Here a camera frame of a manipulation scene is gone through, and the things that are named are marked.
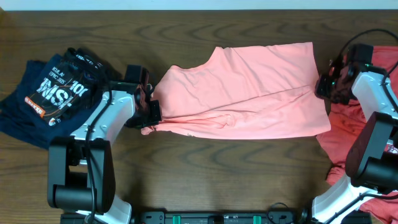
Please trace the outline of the red printed t-shirt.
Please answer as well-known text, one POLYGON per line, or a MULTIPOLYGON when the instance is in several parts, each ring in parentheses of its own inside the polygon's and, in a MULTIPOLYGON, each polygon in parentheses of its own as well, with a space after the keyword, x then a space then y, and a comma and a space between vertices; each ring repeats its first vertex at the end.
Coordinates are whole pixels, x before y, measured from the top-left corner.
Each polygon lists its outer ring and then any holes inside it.
MULTIPOLYGON (((375 46, 372 64, 390 70, 397 62, 397 47, 375 46)), ((397 68, 390 74, 391 87, 397 97, 397 68)), ((333 163, 326 182, 334 185, 345 173, 348 151, 364 128, 366 119, 358 101, 350 100, 349 105, 331 104, 329 114, 331 130, 316 136, 321 147, 333 163)), ((359 208, 369 212, 383 223, 397 224, 397 199, 371 199, 359 208)))

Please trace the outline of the light pink t-shirt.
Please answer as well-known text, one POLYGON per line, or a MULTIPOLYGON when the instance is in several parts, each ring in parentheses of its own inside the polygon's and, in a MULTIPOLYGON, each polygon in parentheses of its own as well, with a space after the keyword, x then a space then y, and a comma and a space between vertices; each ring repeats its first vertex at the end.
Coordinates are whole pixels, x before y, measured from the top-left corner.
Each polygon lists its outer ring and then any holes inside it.
POLYGON ((310 42, 216 47, 203 65, 171 66, 156 85, 162 121, 142 129, 207 139, 315 136, 331 124, 315 96, 310 42))

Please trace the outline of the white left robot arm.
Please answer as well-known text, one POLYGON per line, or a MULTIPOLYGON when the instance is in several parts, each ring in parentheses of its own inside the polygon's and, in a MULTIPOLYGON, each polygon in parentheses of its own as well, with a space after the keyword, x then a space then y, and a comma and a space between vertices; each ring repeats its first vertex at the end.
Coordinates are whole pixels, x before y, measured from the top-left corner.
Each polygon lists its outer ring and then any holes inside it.
POLYGON ((116 195, 111 146, 123 126, 161 120, 150 84, 110 82, 98 107, 68 137, 49 147, 47 201, 60 223, 133 223, 132 205, 116 195))

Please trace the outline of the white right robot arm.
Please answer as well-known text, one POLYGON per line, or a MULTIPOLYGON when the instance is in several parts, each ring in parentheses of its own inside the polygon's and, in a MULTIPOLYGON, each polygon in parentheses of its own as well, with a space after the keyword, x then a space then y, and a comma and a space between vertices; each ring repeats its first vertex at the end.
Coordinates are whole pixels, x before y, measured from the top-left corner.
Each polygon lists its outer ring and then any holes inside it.
POLYGON ((397 145, 397 98, 387 71, 362 60, 332 67, 320 76, 315 93, 333 103, 356 98, 366 118, 346 155, 345 173, 305 213, 312 223, 341 223, 368 200, 394 199, 397 156, 385 148, 397 145))

